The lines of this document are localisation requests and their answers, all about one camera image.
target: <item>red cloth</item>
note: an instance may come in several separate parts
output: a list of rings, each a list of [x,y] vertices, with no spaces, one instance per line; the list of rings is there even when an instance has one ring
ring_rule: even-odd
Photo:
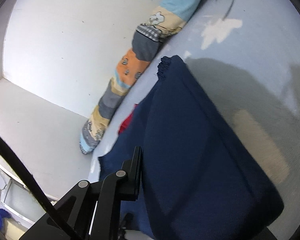
[[[129,126],[131,120],[132,120],[132,116],[133,116],[133,111],[131,112],[131,114],[122,122],[118,134],[122,133],[124,130],[126,130],[126,128]]]

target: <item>plaid fabric patch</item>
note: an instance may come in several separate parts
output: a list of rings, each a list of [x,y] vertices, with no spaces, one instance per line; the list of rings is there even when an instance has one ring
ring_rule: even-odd
[[[136,28],[136,31],[143,34],[144,36],[150,38],[153,41],[163,42],[163,40],[161,38],[162,32],[161,32],[161,30],[157,29],[156,27],[147,26],[145,24],[140,24]]]

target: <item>gray fabric patch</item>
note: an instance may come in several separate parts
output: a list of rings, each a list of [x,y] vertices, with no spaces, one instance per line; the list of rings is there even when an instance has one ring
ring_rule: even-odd
[[[82,135],[87,145],[91,148],[95,148],[99,144],[99,141],[96,141],[93,137],[91,137],[89,133],[90,127],[91,127],[91,122],[87,120],[87,122],[85,122],[82,128]]]
[[[145,24],[140,24],[136,31],[143,34],[144,36],[148,37],[149,39],[155,41],[155,42],[163,42],[161,39],[162,31],[157,29],[154,26],[147,26]]]
[[[114,112],[116,111],[115,108],[111,108],[109,106],[106,106],[105,103],[103,102],[103,97],[100,98],[100,101],[98,103],[99,105],[99,113],[103,118],[106,119],[111,119],[112,116],[114,115]]]
[[[108,84],[106,92],[102,96],[103,103],[110,108],[118,108],[121,101],[122,96],[117,95],[111,91],[111,81]]]
[[[161,43],[153,41],[139,32],[135,32],[132,40],[132,50],[138,60],[151,61]]]
[[[79,143],[79,145],[80,145],[80,150],[81,150],[81,152],[83,153],[83,154],[88,154],[88,153],[90,153],[90,152],[87,152],[83,147],[82,147],[82,145],[81,145],[81,143]]]

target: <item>black bracket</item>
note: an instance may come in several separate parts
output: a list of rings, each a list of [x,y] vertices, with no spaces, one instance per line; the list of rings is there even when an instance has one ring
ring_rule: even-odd
[[[141,179],[142,149],[136,147],[132,160],[124,161],[121,170],[104,180],[89,183],[82,180],[69,190],[55,208],[81,239],[117,240],[121,201],[136,201]],[[93,213],[91,235],[89,235]],[[20,240],[70,240],[46,213]]]

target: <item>blue cloth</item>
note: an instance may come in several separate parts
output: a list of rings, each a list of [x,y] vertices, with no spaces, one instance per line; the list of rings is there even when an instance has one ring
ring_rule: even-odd
[[[5,211],[4,209],[0,208],[0,231],[2,231],[3,228],[3,219],[4,218],[10,218],[10,214]]]
[[[280,195],[180,57],[162,58],[158,77],[99,158],[100,179],[141,146],[139,199],[121,205],[135,229],[159,240],[249,239],[281,214]]]

